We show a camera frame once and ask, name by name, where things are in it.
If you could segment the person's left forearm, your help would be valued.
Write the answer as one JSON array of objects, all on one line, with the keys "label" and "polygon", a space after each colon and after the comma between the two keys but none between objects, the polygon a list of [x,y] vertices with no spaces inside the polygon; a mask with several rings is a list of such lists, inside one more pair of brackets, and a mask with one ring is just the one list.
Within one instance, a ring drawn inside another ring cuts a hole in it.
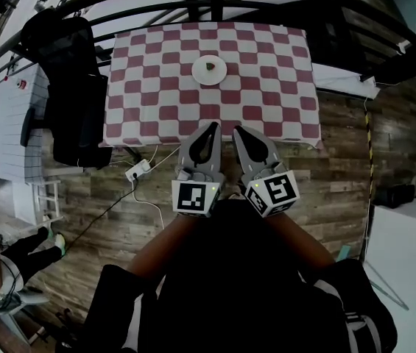
[{"label": "person's left forearm", "polygon": [[194,216],[178,215],[134,256],[127,270],[148,282],[158,284],[199,224],[200,220]]}]

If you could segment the person's right forearm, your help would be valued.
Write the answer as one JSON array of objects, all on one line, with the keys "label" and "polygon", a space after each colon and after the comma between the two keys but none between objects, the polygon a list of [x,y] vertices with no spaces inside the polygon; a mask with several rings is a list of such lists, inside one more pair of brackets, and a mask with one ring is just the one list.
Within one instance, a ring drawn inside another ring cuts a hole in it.
[{"label": "person's right forearm", "polygon": [[308,271],[319,271],[335,263],[331,253],[287,214],[279,213],[265,218],[264,221]]}]

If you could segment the white round plate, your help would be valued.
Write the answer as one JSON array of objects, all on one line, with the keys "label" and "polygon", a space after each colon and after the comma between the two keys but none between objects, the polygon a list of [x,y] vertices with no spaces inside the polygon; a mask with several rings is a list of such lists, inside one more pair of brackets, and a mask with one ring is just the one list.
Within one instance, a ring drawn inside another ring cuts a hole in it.
[{"label": "white round plate", "polygon": [[[206,69],[206,63],[213,63],[215,68]],[[204,55],[197,59],[191,67],[191,75],[201,85],[218,85],[227,76],[227,65],[223,59],[215,55]]]}]

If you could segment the red checkered tablecloth table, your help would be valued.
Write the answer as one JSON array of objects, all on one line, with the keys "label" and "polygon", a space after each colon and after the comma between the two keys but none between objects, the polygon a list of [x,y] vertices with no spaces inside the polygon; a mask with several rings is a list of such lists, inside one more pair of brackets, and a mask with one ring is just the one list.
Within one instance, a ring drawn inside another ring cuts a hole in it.
[{"label": "red checkered tablecloth table", "polygon": [[[191,75],[215,55],[227,65],[218,85]],[[235,126],[268,138],[316,146],[319,106],[306,35],[268,24],[199,22],[118,34],[109,71],[103,144],[176,144],[217,122],[229,140]]]}]

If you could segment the yellow black striped tape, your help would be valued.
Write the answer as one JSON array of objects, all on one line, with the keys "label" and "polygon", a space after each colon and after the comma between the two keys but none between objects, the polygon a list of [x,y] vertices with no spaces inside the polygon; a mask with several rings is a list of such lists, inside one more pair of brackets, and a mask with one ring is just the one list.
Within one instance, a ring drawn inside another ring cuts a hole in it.
[{"label": "yellow black striped tape", "polygon": [[369,152],[369,161],[370,161],[370,191],[369,191],[369,200],[371,200],[373,195],[373,187],[374,187],[374,162],[373,162],[373,145],[372,145],[372,138],[371,138],[371,129],[370,129],[370,118],[368,115],[367,108],[364,107],[364,118],[367,130],[367,145],[368,145],[368,152]]}]

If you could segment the person's black clothing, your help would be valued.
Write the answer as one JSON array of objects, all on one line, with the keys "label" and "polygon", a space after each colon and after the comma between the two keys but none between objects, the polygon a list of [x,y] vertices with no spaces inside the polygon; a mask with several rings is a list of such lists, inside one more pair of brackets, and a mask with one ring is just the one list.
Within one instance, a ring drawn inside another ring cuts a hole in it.
[{"label": "person's black clothing", "polygon": [[308,271],[245,199],[198,219],[158,284],[103,267],[68,353],[393,353],[358,260]]}]

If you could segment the white stool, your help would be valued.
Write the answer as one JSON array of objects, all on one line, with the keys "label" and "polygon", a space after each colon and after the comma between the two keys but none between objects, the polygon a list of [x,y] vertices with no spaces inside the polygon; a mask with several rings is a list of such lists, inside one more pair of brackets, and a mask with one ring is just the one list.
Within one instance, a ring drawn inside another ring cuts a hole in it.
[{"label": "white stool", "polygon": [[59,200],[60,180],[28,184],[32,194],[31,223],[40,226],[63,218]]}]

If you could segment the teal mop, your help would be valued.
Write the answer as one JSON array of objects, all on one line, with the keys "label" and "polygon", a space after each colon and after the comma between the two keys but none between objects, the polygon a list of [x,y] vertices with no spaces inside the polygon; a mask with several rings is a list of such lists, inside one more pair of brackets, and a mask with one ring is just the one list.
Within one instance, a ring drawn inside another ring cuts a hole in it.
[{"label": "teal mop", "polygon": [[[345,259],[348,259],[348,255],[350,253],[351,246],[344,245],[339,250],[339,253],[336,257],[336,261],[342,261]],[[396,293],[396,291],[389,285],[389,283],[385,280],[385,278],[382,277],[378,273],[378,271],[367,261],[364,261],[364,264],[378,277],[378,280],[380,281],[381,285],[378,283],[370,280],[371,286],[377,290],[380,294],[388,298],[390,301],[398,305],[401,309],[405,311],[409,311],[409,306],[406,304],[406,302]]]}]

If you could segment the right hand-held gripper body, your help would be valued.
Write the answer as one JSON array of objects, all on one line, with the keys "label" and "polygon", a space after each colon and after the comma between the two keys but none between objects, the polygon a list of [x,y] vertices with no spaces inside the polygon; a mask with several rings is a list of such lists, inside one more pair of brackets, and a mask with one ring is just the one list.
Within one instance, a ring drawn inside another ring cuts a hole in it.
[{"label": "right hand-held gripper body", "polygon": [[244,197],[262,218],[285,212],[300,199],[294,172],[283,163],[262,169],[245,187]]}]

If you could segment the white power strip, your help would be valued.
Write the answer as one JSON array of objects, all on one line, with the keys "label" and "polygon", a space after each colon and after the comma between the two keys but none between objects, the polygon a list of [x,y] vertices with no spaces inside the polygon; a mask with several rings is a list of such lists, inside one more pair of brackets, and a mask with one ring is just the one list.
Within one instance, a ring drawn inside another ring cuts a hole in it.
[{"label": "white power strip", "polygon": [[151,166],[148,160],[141,160],[139,163],[131,167],[129,170],[125,172],[125,176],[131,181],[135,182],[136,180],[140,179],[143,175],[149,173],[151,170]]}]

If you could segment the white grid cloth table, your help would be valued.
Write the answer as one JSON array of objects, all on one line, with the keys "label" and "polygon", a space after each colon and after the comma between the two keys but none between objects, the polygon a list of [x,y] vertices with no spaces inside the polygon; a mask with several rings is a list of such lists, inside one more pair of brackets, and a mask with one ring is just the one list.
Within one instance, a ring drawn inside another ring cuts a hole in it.
[{"label": "white grid cloth table", "polygon": [[[25,80],[25,89],[17,82]],[[0,179],[34,183],[43,178],[42,129],[30,132],[28,145],[21,145],[21,131],[28,109],[42,119],[45,113],[49,81],[37,64],[0,82]]]}]

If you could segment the white counter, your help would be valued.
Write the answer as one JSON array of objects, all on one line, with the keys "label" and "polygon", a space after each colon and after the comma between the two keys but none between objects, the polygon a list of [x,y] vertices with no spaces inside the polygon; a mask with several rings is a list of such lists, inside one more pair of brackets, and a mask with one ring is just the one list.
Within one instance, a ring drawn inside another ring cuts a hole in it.
[{"label": "white counter", "polygon": [[416,199],[375,207],[364,268],[395,322],[394,353],[416,353]]}]

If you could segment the white platform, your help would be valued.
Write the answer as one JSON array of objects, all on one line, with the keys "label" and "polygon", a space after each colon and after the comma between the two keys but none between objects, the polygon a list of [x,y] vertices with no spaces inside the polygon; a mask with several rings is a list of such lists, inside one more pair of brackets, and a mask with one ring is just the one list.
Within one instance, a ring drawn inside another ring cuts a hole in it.
[{"label": "white platform", "polygon": [[361,76],[352,71],[312,63],[312,74],[314,84],[320,90],[371,100],[375,99],[380,92],[373,77],[361,81]]}]

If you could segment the black office chair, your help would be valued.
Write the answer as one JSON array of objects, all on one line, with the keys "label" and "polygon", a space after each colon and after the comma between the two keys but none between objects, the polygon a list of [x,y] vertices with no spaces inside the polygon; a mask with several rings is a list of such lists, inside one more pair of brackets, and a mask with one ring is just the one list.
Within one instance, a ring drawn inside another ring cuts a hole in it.
[{"label": "black office chair", "polygon": [[44,116],[30,107],[20,144],[30,145],[34,129],[49,129],[56,162],[101,169],[110,163],[111,147],[102,147],[108,77],[100,74],[94,36],[82,17],[61,18],[46,9],[21,30],[21,44],[48,78]]}]

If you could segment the black box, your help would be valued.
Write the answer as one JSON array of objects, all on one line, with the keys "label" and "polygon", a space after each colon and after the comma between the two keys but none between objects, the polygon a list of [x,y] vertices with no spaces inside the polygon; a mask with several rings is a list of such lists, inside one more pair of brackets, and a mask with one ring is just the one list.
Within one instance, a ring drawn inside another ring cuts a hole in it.
[{"label": "black box", "polygon": [[412,202],[414,198],[414,185],[380,186],[376,189],[373,204],[395,209],[402,204]]}]

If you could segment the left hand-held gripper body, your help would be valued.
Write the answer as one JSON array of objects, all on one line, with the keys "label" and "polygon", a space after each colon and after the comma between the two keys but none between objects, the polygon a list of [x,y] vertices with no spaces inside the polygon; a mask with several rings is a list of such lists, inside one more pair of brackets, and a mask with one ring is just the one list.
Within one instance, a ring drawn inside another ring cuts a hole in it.
[{"label": "left hand-held gripper body", "polygon": [[218,201],[225,175],[219,166],[175,169],[176,179],[172,180],[173,210],[181,215],[208,218]]}]

